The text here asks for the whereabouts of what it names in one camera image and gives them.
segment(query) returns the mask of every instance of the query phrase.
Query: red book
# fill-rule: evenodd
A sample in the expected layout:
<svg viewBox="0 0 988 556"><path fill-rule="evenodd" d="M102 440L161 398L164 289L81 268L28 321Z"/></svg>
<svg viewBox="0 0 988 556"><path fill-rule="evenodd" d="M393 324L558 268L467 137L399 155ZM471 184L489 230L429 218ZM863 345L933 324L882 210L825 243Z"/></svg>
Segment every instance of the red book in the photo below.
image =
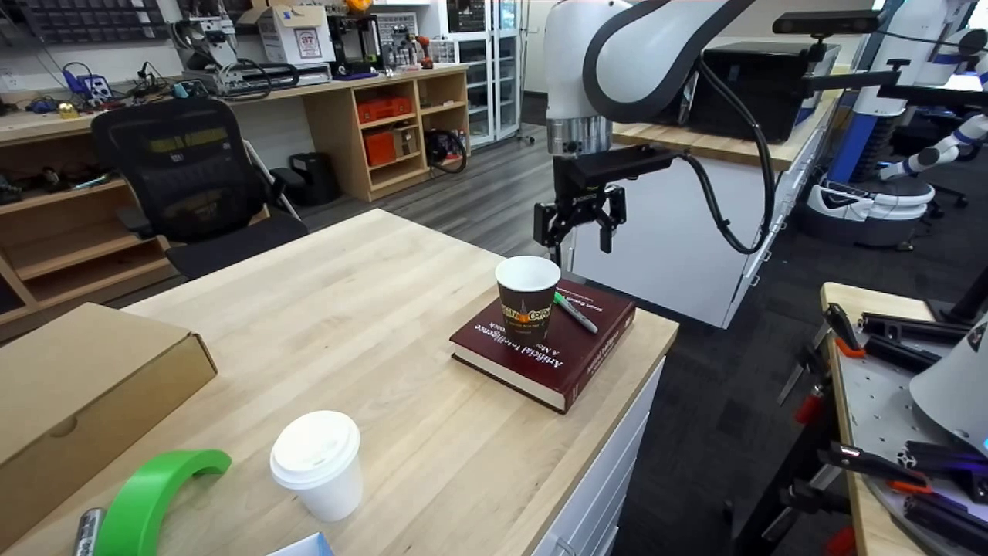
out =
<svg viewBox="0 0 988 556"><path fill-rule="evenodd" d="M568 297L599 333L589 333L553 305L545 341L518 345L502 333L499 300L490 300L450 335L454 357L566 415L633 321L636 301L568 278L562 278L558 293Z"/></svg>

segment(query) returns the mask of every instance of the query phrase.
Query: bag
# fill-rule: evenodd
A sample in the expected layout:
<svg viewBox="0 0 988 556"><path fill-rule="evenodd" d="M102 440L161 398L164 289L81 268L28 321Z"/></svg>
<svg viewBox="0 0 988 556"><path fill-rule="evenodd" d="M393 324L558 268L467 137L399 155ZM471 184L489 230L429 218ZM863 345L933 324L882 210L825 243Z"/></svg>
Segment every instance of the bag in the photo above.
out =
<svg viewBox="0 0 988 556"><path fill-rule="evenodd" d="M445 173L463 173L467 149L457 134L450 130L425 130L425 160Z"/></svg>

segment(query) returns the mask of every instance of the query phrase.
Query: pen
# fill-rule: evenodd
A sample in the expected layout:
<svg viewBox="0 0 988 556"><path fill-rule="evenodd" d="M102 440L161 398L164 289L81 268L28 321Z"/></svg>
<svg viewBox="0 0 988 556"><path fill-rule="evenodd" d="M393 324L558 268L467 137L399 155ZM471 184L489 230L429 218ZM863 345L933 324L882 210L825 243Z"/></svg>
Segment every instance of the pen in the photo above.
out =
<svg viewBox="0 0 988 556"><path fill-rule="evenodd" d="M562 313L570 314L584 330L589 330L593 335L599 333L599 328L580 309L573 309L573 301L568 301L568 297L562 297L558 289L553 293L553 301L562 305Z"/></svg>
<svg viewBox="0 0 988 556"><path fill-rule="evenodd" d="M102 512L106 512L102 506L92 506L81 515L81 528L78 528L70 556L92 556L97 554L97 534L102 525Z"/></svg>

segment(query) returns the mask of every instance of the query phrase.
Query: light wooden tabletop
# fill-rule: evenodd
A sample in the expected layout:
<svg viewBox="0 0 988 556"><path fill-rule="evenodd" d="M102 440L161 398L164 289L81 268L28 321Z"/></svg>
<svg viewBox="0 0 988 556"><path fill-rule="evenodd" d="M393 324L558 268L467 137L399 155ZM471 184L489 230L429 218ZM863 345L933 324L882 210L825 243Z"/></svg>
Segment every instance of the light wooden tabletop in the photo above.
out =
<svg viewBox="0 0 988 556"><path fill-rule="evenodd" d="M446 335L494 300L499 257L370 210L138 305L198 330L219 377L68 496L11 556L70 554L78 520L152 455L221 449L230 469L183 489L161 554L269 554L323 531L338 554L502 554L543 534L677 324L640 313L562 417L457 362ZM364 504L313 520L269 480L306 411L361 425Z"/></svg>
<svg viewBox="0 0 988 556"><path fill-rule="evenodd" d="M825 283L825 305L840 301L849 321L857 321L862 313L898 314L898 319L933 319L926 301L910 297L891 297L879 289L863 289L853 283ZM853 445L849 403L843 392L840 357L832 357L832 398L840 437ZM891 523L891 515L876 504L857 473L849 473L849 496L855 515L857 556L922 556L922 549Z"/></svg>
<svg viewBox="0 0 988 556"><path fill-rule="evenodd" d="M768 158L776 169L787 169L803 144L827 125L838 92L825 92L817 107L799 121L787 143L768 144ZM735 160L735 163L760 163L760 151L746 140L733 137L712 137L712 134L694 134L689 125L665 125L665 124L614 124L614 143L623 144L665 144L665 149L685 149L694 158L717 158L717 160Z"/></svg>

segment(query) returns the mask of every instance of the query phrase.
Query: green tape roll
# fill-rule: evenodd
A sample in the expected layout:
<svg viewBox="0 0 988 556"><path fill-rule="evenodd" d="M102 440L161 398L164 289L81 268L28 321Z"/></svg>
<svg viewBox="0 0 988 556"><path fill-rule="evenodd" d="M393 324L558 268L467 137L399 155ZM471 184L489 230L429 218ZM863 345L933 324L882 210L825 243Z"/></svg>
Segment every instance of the green tape roll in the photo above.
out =
<svg viewBox="0 0 988 556"><path fill-rule="evenodd" d="M203 473L226 473L226 451L168 451L143 462L106 508L92 556L153 556L161 523L179 489Z"/></svg>

